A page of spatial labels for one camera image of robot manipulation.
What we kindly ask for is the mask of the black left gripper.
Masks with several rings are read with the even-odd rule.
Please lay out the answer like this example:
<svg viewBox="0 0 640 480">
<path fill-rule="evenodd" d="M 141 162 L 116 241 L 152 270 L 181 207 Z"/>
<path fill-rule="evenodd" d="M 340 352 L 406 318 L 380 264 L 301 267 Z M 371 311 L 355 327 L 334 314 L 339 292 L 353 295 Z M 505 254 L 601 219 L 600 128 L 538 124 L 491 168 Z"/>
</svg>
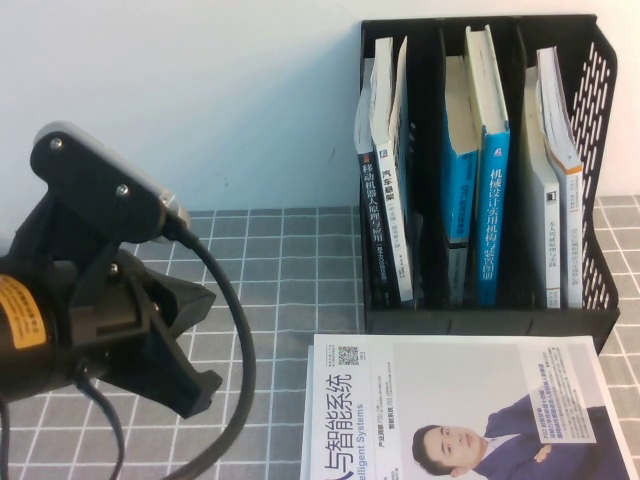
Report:
<svg viewBox="0 0 640 480">
<path fill-rule="evenodd" d="M 86 279 L 69 261 L 53 264 L 58 298 L 52 388 L 85 374 L 183 418 L 207 410 L 222 378 L 197 371 L 176 340 L 206 319 L 216 295 L 148 269 L 124 249 L 109 265 L 117 272 Z"/>
</svg>

